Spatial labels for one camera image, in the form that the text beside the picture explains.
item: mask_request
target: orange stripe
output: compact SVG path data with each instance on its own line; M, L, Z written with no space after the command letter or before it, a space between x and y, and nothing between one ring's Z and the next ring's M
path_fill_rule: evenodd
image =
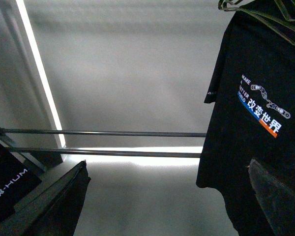
M269 126L263 121L263 120L260 120L259 121L260 124L262 124L262 126L270 133L272 134L275 138L277 136L277 133L274 133L272 129L269 128Z

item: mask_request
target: bicycle chain graphic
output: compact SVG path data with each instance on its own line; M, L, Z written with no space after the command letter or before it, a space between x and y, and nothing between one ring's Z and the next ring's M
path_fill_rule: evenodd
M267 98L266 90L262 86L251 85L250 88L251 88L251 90L254 90L254 91L259 90L261 92L262 98L268 102L266 107L276 110L278 113L280 113L286 119L291 118L291 114L289 112L285 111L283 108L280 108L279 106L277 106L275 103L271 102Z

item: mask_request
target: metal rod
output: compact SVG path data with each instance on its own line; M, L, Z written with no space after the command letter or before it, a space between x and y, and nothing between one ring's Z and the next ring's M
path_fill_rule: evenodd
M8 147L10 152L44 152L59 154L82 154L82 155L105 155L105 156L148 156L148 157L188 157L199 158L201 153L181 153L181 152L145 152L145 151L110 151L110 150L87 150L74 148L23 148Z
M192 137L192 138L206 137L206 133L177 133L177 132L70 131L70 130L38 130L38 129L2 129L2 132L14 133L14 134L74 134L74 135L154 136L154 137Z

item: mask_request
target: clothes hanger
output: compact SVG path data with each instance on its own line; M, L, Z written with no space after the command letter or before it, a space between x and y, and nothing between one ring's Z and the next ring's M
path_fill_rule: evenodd
M286 6L283 4L282 0L274 0L278 8L280 9L284 20L281 20L277 17L271 16L269 14L256 11L256 10L251 10L251 9L246 9L242 7L228 7L229 5L237 5L241 3L243 0L219 0L218 3L218 9L223 10L223 11L242 11L245 12L246 14L256 18L257 20L261 21L263 24L268 26L271 30L276 32L278 35L280 35L282 38L287 40L289 43L295 46L295 40L284 34L282 31L280 31L276 26L274 26L269 20L276 22L292 31L295 32L295 25L290 24L291 22L295 23L295 19L291 17L291 15L288 13L288 10ZM295 7L295 0L290 0L294 7Z

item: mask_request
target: led light strip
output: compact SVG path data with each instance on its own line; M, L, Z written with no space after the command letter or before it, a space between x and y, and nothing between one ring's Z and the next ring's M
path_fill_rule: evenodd
M118 151L156 151L156 152L202 152L203 147L96 147L93 150L118 150ZM100 156L100 155L69 155L68 162L78 163L86 160L87 163L132 163L137 166L197 166L198 158L177 157L135 157L135 156Z
M44 87L44 90L45 90L45 93L47 96L47 100L48 100L48 103L49 103L49 106L50 106L50 109L52 112L53 119L55 121L56 129L62 130L60 119L58 116L58 112L57 112L55 102L54 102L54 99L53 99L53 96L52 96L52 93L51 93L51 90L50 90L50 87L48 84L48 80L47 80L47 76L46 76L45 69L43 66L43 62L42 62L40 54L39 54L38 46L37 46L37 43L36 43L36 40L34 37L34 33L33 33L33 30L32 30L31 24L30 24L30 19L29 19L28 13L26 11L24 1L23 0L16 0L16 4L17 4L18 9L20 11L20 15L21 15L24 27L25 27L25 31L26 31L26 34L29 39L29 44L30 44L31 50L34 55L34 59L35 59L36 65L37 65L38 73L39 73L41 82L43 84L43 87ZM59 134L59 139L60 139L61 147L65 147L64 135Z

